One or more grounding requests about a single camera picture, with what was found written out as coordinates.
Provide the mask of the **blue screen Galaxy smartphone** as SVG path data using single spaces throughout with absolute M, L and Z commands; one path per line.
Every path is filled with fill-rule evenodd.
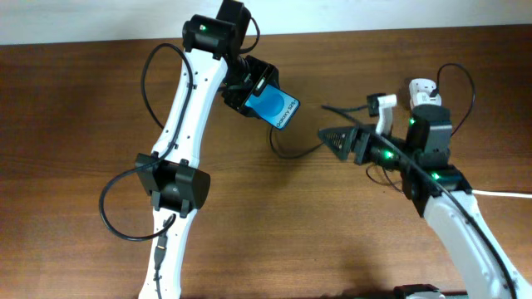
M 300 101 L 275 86 L 266 85 L 259 96 L 251 95 L 244 106 L 274 129 L 283 130 L 296 114 Z

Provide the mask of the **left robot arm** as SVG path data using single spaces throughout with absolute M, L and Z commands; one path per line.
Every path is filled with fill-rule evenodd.
M 182 78 L 164 129 L 136 166 L 153 207 L 154 234 L 141 298 L 178 298 L 187 237 L 204 205 L 210 176 L 199 169 L 204 128 L 214 98 L 242 115 L 258 116 L 245 103 L 276 83 L 277 69 L 242 47 L 251 12 L 238 1 L 222 2 L 214 18 L 194 15 L 183 27 Z

